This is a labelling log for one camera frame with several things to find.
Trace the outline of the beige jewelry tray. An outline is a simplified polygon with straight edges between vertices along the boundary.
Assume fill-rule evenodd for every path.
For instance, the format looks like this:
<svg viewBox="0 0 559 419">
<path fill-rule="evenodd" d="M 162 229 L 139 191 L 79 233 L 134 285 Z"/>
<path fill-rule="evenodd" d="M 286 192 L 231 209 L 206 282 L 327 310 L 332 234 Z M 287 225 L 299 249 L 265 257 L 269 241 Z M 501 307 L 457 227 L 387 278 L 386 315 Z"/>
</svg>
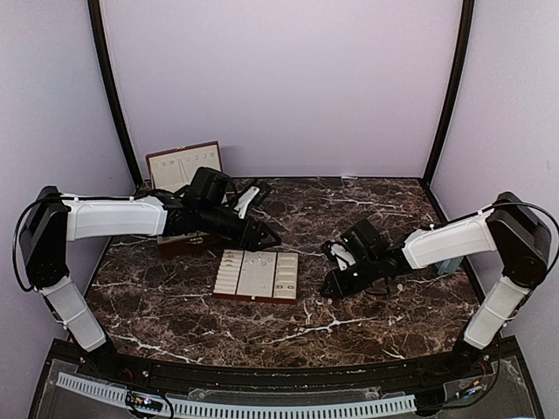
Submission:
<svg viewBox="0 0 559 419">
<path fill-rule="evenodd" d="M 273 304 L 297 302 L 299 255 L 294 252 L 225 250 L 213 296 Z"/>
</svg>

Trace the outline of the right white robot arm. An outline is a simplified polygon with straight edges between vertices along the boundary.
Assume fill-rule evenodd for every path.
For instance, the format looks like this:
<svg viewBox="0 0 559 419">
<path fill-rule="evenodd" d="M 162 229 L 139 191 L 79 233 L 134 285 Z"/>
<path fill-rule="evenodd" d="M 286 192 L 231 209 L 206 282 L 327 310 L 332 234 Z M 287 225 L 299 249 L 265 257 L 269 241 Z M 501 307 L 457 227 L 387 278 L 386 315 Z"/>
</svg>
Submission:
<svg viewBox="0 0 559 419">
<path fill-rule="evenodd" d="M 320 294 L 342 299 L 380 279 L 392 279 L 454 259 L 494 258 L 500 274 L 485 292 L 480 308 L 456 342 L 445 370 L 463 379 L 480 363 L 485 349 L 553 271 L 558 249 L 552 244 L 558 222 L 544 208 L 511 192 L 466 216 L 422 227 L 389 240 L 363 219 L 327 241 L 322 251 L 336 267 L 323 280 Z"/>
</svg>

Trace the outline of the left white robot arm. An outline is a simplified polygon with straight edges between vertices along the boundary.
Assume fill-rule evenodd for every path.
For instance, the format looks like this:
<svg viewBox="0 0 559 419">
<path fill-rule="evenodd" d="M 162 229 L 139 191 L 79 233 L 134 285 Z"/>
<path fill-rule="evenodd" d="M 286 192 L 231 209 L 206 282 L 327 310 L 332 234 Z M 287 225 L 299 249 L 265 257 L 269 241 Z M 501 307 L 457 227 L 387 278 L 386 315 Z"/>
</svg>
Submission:
<svg viewBox="0 0 559 419">
<path fill-rule="evenodd" d="M 266 223 L 249 216 L 270 194 L 266 182 L 254 181 L 231 200 L 234 185 L 227 174 L 200 167 L 190 184 L 176 192 L 152 189 L 139 196 L 77 196 L 54 186 L 41 189 L 19 216 L 11 244 L 14 271 L 24 292 L 39 292 L 74 341 L 90 354 L 90 368 L 105 381 L 123 373 L 112 341 L 73 283 L 66 263 L 70 242 L 94 237 L 138 235 L 176 237 L 203 232 L 224 238 L 245 251 L 281 243 Z"/>
</svg>

